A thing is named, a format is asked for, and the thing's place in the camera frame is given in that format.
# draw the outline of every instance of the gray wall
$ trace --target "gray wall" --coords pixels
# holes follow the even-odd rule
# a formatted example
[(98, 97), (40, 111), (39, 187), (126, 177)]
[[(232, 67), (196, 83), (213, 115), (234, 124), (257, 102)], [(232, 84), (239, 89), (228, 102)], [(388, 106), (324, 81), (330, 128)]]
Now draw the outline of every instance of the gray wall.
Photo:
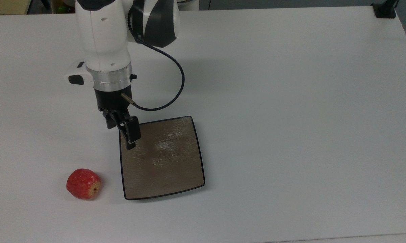
[[(211, 0), (210, 10), (297, 7), (369, 6), (384, 0)], [(200, 10), (207, 10), (209, 0), (200, 0)], [(406, 32), (406, 0), (400, 0), (397, 14)]]

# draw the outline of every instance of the square plate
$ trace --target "square plate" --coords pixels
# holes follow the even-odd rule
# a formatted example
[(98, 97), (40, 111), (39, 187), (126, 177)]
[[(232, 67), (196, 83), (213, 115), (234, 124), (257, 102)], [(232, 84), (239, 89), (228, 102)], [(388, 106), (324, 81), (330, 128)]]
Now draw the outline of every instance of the square plate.
[(127, 200), (161, 197), (205, 184), (192, 117), (140, 124), (142, 137), (126, 149), (120, 133), (123, 193)]

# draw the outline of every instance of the red apple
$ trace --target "red apple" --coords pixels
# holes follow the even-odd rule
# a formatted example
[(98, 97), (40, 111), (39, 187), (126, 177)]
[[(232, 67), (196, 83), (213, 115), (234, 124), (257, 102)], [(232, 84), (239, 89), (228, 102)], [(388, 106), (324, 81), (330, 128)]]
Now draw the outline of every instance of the red apple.
[(77, 169), (68, 178), (67, 190), (74, 197), (91, 200), (101, 189), (101, 179), (90, 169)]

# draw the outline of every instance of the black cable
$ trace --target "black cable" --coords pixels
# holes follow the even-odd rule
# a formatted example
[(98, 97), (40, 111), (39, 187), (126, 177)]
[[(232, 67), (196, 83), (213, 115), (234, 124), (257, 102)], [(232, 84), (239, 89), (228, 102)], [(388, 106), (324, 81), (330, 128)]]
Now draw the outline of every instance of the black cable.
[(173, 102), (175, 102), (175, 100), (179, 97), (180, 93), (181, 93), (182, 90), (183, 90), (183, 86), (185, 85), (185, 74), (184, 74), (183, 69), (182, 69), (182, 67), (180, 66), (179, 62), (177, 62), (177, 60), (175, 60), (171, 55), (165, 53), (164, 51), (161, 51), (160, 49), (158, 49), (158, 48), (156, 48), (156, 47), (154, 47), (154, 46), (149, 45), (148, 43), (145, 43), (145, 42), (142, 40), (142, 38), (140, 37), (140, 35), (139, 35), (139, 34), (136, 34), (136, 33), (132, 30), (132, 26), (131, 26), (131, 14), (132, 14), (132, 7), (131, 7), (131, 8), (129, 9), (129, 11), (128, 11), (128, 29), (129, 29), (129, 31), (131, 32), (131, 34), (133, 35), (135, 41), (136, 41), (137, 43), (140, 43), (140, 44), (142, 44), (142, 45), (144, 45), (144, 46), (147, 46), (147, 47), (149, 47), (150, 49), (152, 49), (152, 50), (154, 50), (154, 51), (157, 51), (157, 52), (163, 54), (164, 56), (168, 57), (169, 59), (171, 59), (171, 60), (177, 65), (177, 67), (178, 67), (179, 70), (180, 70), (180, 74), (182, 75), (182, 84), (180, 85), (179, 92), (177, 92), (175, 98), (173, 98), (169, 103), (166, 103), (164, 106), (160, 106), (160, 107), (158, 107), (158, 108), (145, 108), (145, 107), (142, 107), (142, 106), (137, 105), (136, 103), (132, 103), (133, 106), (135, 106), (136, 108), (138, 108), (138, 109), (140, 109), (140, 110), (143, 110), (143, 111), (147, 111), (147, 112), (159, 111), (159, 110), (164, 109), (164, 108), (166, 108), (167, 106), (171, 105), (171, 104), (172, 104)]

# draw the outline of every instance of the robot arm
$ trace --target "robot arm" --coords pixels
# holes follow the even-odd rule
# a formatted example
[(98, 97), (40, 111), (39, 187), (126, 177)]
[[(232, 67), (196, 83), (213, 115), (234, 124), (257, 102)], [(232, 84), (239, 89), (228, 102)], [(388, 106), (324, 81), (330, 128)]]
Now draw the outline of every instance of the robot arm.
[(130, 116), (126, 100), (132, 97), (130, 82), (136, 78), (128, 42), (135, 38), (157, 47), (172, 43), (179, 26), (177, 1), (77, 0), (75, 12), (84, 60), (73, 63), (65, 78), (95, 89), (107, 128), (118, 127), (131, 149), (141, 135), (138, 119)]

